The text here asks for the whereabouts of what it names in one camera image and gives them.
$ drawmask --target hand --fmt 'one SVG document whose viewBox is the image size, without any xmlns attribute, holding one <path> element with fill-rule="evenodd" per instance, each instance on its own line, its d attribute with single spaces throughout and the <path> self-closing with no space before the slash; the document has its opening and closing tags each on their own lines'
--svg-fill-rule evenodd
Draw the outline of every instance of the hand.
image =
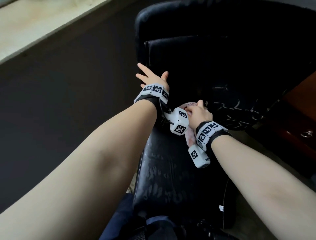
<svg viewBox="0 0 316 240">
<path fill-rule="evenodd" d="M 169 85 L 167 84 L 167 78 L 169 73 L 166 71 L 162 74 L 161 78 L 158 77 L 156 74 L 154 74 L 148 67 L 144 66 L 141 63 L 138 63 L 137 66 L 147 75 L 143 76 L 141 74 L 136 74 L 136 77 L 142 80 L 144 83 L 147 84 L 153 84 L 153 83 L 159 83 L 165 87 L 167 91 L 169 91 Z"/>
<path fill-rule="evenodd" d="M 211 114 L 203 104 L 203 100 L 197 102 L 197 106 L 188 106 L 185 111 L 192 112 L 192 115 L 189 117 L 190 127 L 194 130 L 204 121 L 213 121 L 213 114 Z"/>
</svg>

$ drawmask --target forearm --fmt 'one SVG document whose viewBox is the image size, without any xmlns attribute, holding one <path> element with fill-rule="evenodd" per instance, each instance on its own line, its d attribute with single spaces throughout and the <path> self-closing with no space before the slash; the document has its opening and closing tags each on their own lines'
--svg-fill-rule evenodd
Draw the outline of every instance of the forearm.
<svg viewBox="0 0 316 240">
<path fill-rule="evenodd" d="M 279 239 L 314 239 L 316 194 L 283 167 L 230 136 L 212 150 L 250 206 Z"/>
<path fill-rule="evenodd" d="M 125 193 L 157 117 L 140 100 L 96 129 L 0 215 L 5 239 L 95 239 Z"/>
</svg>

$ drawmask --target scuffed leather surface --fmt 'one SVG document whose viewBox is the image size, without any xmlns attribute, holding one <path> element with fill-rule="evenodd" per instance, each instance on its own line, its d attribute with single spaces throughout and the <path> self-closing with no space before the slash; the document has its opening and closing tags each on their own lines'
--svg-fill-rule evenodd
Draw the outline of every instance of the scuffed leather surface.
<svg viewBox="0 0 316 240">
<path fill-rule="evenodd" d="M 222 227 L 223 197 L 228 176 L 216 159 L 198 169 L 188 153 L 184 136 L 165 127 L 155 127 L 141 156 L 136 179 L 133 212 L 145 218 L 207 219 Z M 225 194 L 225 227 L 234 222 L 235 188 L 230 182 Z"/>
<path fill-rule="evenodd" d="M 139 62 L 169 71 L 171 107 L 203 99 L 233 130 L 316 70 L 316 13 L 268 1 L 173 1 L 136 18 Z"/>
</svg>

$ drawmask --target chair backrest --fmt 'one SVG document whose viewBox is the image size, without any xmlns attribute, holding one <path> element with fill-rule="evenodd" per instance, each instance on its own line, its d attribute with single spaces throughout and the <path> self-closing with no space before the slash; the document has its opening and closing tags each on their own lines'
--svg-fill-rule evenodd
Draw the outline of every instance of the chair backrest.
<svg viewBox="0 0 316 240">
<path fill-rule="evenodd" d="M 170 107 L 203 99 L 243 130 L 316 70 L 315 23 L 315 11 L 272 1 L 159 3 L 136 18 L 137 60 L 169 71 Z"/>
</svg>

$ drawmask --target drawer handle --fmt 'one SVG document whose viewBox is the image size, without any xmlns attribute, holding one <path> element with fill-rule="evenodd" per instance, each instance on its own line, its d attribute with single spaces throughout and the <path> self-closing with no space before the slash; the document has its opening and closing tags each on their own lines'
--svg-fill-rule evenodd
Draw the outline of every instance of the drawer handle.
<svg viewBox="0 0 316 240">
<path fill-rule="evenodd" d="M 312 134 L 313 132 L 312 131 L 308 131 L 308 132 L 302 132 L 301 133 L 301 136 L 302 137 L 312 137 L 313 136 L 313 134 Z"/>
</svg>

